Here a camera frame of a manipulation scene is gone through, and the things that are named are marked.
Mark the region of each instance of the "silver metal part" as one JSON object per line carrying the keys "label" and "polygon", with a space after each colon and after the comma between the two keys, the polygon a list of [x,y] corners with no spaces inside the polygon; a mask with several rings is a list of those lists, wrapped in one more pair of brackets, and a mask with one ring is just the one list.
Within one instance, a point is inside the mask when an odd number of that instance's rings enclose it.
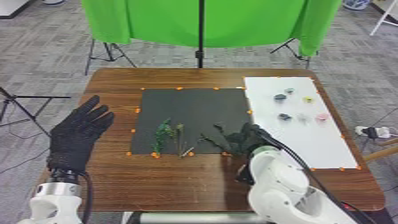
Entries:
{"label": "silver metal part", "polygon": [[72,183],[45,183],[36,189],[36,196],[59,195],[81,197],[82,186]]}
{"label": "silver metal part", "polygon": [[[129,223],[134,212],[125,212],[123,224]],[[267,221],[260,218],[253,212],[162,212],[141,214],[143,224],[267,224]]]}

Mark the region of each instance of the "gray carpet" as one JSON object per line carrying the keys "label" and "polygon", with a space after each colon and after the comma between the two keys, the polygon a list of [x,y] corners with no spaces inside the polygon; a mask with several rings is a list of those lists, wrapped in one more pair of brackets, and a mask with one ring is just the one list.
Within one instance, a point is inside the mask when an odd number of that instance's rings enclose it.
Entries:
{"label": "gray carpet", "polygon": [[[340,10],[320,56],[313,58],[312,70],[317,72],[338,111],[351,129],[372,125],[384,114],[398,107],[398,28],[384,25],[376,37],[368,36],[381,14],[372,8],[365,12]],[[56,100],[40,122],[54,127],[84,93],[89,77],[82,76],[91,31],[79,0],[59,7],[36,1],[13,20],[0,20],[0,83],[4,88],[24,95],[73,96]],[[274,46],[240,49],[208,49],[207,67],[304,68],[287,49],[274,55]],[[194,67],[196,49],[134,40],[123,49],[139,67]],[[116,63],[95,61],[91,72],[100,67],[129,67],[121,59]],[[41,100],[25,100],[31,110]],[[13,107],[9,120],[22,118]],[[398,112],[379,126],[398,127]],[[31,137],[38,133],[33,124],[15,125],[13,133]],[[33,158],[49,147],[45,135],[20,139],[0,129],[0,171]],[[381,148],[368,144],[365,154]],[[398,155],[370,163],[383,189],[391,216],[398,214]],[[13,224],[29,217],[27,203],[38,177],[45,169],[45,155],[22,167],[0,175],[0,224]],[[93,223],[116,223],[121,214],[95,213]]]}

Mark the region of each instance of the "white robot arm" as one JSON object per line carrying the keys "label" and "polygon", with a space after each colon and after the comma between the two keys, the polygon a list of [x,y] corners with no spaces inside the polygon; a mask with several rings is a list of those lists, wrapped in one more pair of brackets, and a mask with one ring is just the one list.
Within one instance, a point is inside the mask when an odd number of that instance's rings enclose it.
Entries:
{"label": "white robot arm", "polygon": [[251,174],[255,185],[249,203],[262,218],[281,224],[358,224],[326,193],[281,156],[274,146],[253,152]]}
{"label": "white robot arm", "polygon": [[31,219],[20,221],[18,224],[82,224],[79,218],[81,192],[82,186],[75,175],[52,177],[49,183],[38,186],[36,196],[31,199]]}

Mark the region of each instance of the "black glove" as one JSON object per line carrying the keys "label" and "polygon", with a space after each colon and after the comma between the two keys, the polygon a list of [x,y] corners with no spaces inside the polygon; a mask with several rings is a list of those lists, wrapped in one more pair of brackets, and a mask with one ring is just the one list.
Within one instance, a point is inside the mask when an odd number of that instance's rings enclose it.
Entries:
{"label": "black glove", "polygon": [[224,135],[224,129],[221,125],[216,125],[216,128],[221,131],[221,134],[230,143],[228,152],[233,155],[248,155],[249,157],[255,149],[260,146],[272,145],[272,143],[267,141],[272,136],[256,124],[246,123],[240,129],[240,133],[233,133],[230,135]]}
{"label": "black glove", "polygon": [[50,169],[86,171],[95,143],[114,123],[114,113],[107,113],[109,106],[95,109],[98,103],[100,96],[95,96],[52,130]]}
{"label": "black glove", "polygon": [[232,148],[242,154],[248,155],[248,163],[239,170],[237,181],[248,183],[249,185],[255,184],[253,174],[251,174],[251,155],[253,151],[264,145],[276,145],[276,139],[271,136],[271,133],[260,128],[256,124],[246,123],[240,133],[235,133],[226,136],[226,140],[230,142]]}

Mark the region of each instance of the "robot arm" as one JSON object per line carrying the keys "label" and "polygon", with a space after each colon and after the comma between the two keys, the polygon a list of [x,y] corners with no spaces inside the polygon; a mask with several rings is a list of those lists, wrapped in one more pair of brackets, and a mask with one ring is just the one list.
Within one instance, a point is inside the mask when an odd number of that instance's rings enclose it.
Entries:
{"label": "robot arm", "polygon": [[288,224],[356,224],[326,193],[310,186],[310,180],[281,156],[274,146],[253,152],[251,174],[255,185],[249,203],[262,218]]}
{"label": "robot arm", "polygon": [[33,216],[18,224],[82,224],[79,207],[82,187],[75,172],[54,170],[49,182],[38,186],[31,199]]}
{"label": "robot arm", "polygon": [[89,213],[84,216],[84,222],[79,218],[82,204],[79,176],[89,179],[86,165],[95,143],[114,123],[114,113],[107,113],[105,105],[97,108],[98,103],[100,97],[95,96],[52,130],[49,156],[52,175],[47,183],[38,186],[36,196],[31,200],[31,219],[18,224],[88,223]]}

